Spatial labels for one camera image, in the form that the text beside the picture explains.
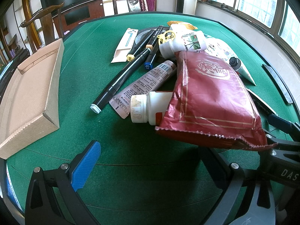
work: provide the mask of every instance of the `gold logo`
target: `gold logo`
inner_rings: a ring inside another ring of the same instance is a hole
[[[195,68],[198,73],[206,75],[208,77],[212,77],[220,80],[228,80],[230,79],[229,70],[223,68],[217,63],[200,61],[197,65],[199,68]]]

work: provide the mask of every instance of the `cardboard tray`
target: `cardboard tray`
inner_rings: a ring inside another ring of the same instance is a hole
[[[39,49],[14,72],[0,104],[0,158],[59,128],[58,85],[62,39]]]

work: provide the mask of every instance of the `green felt table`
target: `green felt table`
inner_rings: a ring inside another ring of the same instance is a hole
[[[114,51],[127,28],[167,26],[170,20],[185,21],[205,34],[225,41],[244,62],[257,86],[245,85],[261,96],[280,117],[299,122],[293,105],[286,105],[261,65],[263,60],[243,40],[217,22],[193,16],[139,13],[106,17],[86,23],[64,41],[58,109],[60,129],[34,142],[7,160],[18,200],[25,208],[32,171],[58,168],[82,152],[91,140],[101,143],[102,153],[83,189],[82,200],[102,225],[199,224],[219,197],[197,146],[155,134],[154,127],[122,119],[110,105],[100,114],[90,104],[126,63],[111,64]],[[145,73],[140,67],[124,87]],[[162,90],[173,90],[176,77]],[[290,137],[269,126],[277,138]],[[218,150],[229,162],[256,169],[257,152]],[[272,182],[275,199],[283,186]],[[55,190],[59,202],[62,198]]]

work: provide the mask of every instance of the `barcode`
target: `barcode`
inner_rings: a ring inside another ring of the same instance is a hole
[[[189,34],[183,35],[182,37],[188,37],[188,36],[192,36],[192,35],[194,35],[194,34],[195,34],[194,32],[191,32],[191,33],[189,33]]]
[[[164,63],[162,63],[161,65],[158,66],[159,68],[165,70],[167,73],[170,72],[172,70],[172,68],[169,65],[166,65]]]

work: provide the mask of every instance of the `plastic bottle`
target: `plastic bottle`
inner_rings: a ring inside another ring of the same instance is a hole
[[[175,58],[174,53],[179,51],[200,52],[207,49],[203,32],[189,30],[184,25],[171,25],[169,31],[158,37],[159,50],[165,59]]]
[[[129,116],[130,101],[133,95],[146,95],[149,92],[156,91],[166,80],[175,74],[176,70],[177,67],[172,61],[167,60],[161,63],[117,93],[110,100],[110,105],[125,119]]]
[[[131,120],[133,123],[146,123],[159,125],[173,92],[151,91],[147,95],[133,95],[131,97]]]

